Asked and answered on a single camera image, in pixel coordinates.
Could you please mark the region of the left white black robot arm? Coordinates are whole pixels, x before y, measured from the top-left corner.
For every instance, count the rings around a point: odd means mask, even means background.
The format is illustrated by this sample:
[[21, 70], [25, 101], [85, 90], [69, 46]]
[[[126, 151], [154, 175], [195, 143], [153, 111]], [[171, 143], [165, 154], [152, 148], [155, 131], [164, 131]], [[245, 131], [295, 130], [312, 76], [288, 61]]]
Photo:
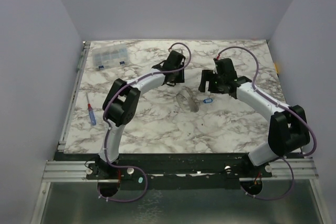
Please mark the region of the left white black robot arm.
[[125, 126], [133, 119], [142, 95], [167, 83], [183, 83], [186, 57], [172, 50], [166, 60], [153, 66], [150, 71], [137, 78], [114, 81], [104, 103], [103, 120], [108, 124], [99, 157], [104, 161], [98, 173], [104, 179], [115, 175], [112, 163], [119, 157], [119, 146]]

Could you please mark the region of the blue key tag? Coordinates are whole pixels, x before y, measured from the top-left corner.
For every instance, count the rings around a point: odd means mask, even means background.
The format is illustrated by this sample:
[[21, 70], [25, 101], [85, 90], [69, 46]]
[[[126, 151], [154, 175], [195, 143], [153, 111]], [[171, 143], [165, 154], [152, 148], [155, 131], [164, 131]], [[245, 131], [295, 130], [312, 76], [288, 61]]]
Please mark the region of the blue key tag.
[[207, 98], [203, 100], [203, 103], [208, 104], [208, 103], [212, 103], [213, 99], [212, 98]]

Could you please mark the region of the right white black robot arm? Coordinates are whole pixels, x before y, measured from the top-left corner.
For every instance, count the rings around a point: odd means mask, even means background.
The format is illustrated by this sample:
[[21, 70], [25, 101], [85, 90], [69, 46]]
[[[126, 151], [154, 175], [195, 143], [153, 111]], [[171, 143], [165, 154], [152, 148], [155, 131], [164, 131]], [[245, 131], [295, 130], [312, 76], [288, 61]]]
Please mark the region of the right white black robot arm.
[[246, 76], [237, 76], [231, 59], [214, 59], [214, 70], [203, 70], [200, 92], [229, 94], [262, 115], [269, 124], [267, 142], [247, 154], [247, 161], [241, 164], [246, 177], [254, 177], [260, 165], [299, 149], [310, 143], [310, 135], [304, 125], [306, 115], [299, 106], [289, 106], [274, 100], [261, 91]]

